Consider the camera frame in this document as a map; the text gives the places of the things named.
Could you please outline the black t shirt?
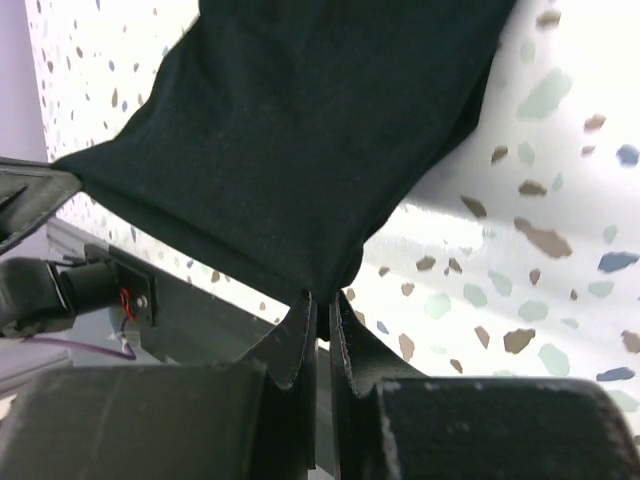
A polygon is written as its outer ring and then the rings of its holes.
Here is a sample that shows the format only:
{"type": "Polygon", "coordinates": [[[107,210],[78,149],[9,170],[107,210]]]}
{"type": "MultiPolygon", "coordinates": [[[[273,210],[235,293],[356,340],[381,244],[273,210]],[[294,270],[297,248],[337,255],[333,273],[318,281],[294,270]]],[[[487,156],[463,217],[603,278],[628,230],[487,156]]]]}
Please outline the black t shirt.
{"type": "Polygon", "coordinates": [[[510,1],[203,1],[112,140],[55,168],[282,302],[328,302],[476,127],[510,1]]]}

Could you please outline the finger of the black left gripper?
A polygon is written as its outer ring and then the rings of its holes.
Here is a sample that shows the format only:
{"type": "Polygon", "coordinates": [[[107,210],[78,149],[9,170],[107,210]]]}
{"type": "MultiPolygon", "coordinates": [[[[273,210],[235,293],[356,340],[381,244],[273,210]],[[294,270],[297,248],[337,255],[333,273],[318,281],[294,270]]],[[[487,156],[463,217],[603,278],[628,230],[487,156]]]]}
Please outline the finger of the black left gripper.
{"type": "Polygon", "coordinates": [[[74,175],[49,164],[1,158],[1,252],[37,231],[82,190],[74,175]]]}

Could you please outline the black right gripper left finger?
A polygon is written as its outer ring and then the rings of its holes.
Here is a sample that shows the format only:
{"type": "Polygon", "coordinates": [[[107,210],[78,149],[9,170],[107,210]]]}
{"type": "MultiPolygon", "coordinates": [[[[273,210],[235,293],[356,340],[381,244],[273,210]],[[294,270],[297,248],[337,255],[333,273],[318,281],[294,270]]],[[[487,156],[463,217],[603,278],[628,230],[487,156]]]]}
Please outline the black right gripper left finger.
{"type": "Polygon", "coordinates": [[[49,370],[1,426],[5,479],[303,479],[315,465],[317,305],[239,360],[49,370]]]}

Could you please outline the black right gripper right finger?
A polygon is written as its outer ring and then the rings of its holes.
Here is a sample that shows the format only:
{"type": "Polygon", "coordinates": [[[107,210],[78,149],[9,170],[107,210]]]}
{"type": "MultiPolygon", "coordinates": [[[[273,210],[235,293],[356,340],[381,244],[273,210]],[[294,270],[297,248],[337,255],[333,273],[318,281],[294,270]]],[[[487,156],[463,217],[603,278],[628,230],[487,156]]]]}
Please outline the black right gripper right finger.
{"type": "Polygon", "coordinates": [[[328,310],[339,479],[635,479],[616,404],[578,379],[431,377],[343,295],[328,310]]]}

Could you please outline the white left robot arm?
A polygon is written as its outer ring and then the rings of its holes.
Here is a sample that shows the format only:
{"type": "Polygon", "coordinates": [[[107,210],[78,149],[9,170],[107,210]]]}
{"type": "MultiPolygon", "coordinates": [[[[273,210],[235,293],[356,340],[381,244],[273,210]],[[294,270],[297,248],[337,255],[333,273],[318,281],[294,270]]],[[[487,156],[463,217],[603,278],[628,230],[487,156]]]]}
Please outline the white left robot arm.
{"type": "MultiPolygon", "coordinates": [[[[1,253],[81,190],[71,174],[1,159],[1,253]]],[[[35,337],[121,304],[124,258],[1,262],[1,331],[35,337]]],[[[138,284],[140,293],[143,286],[138,284]]],[[[81,367],[38,374],[1,427],[1,479],[307,479],[314,468],[316,305],[303,293],[233,363],[81,367]]]]}

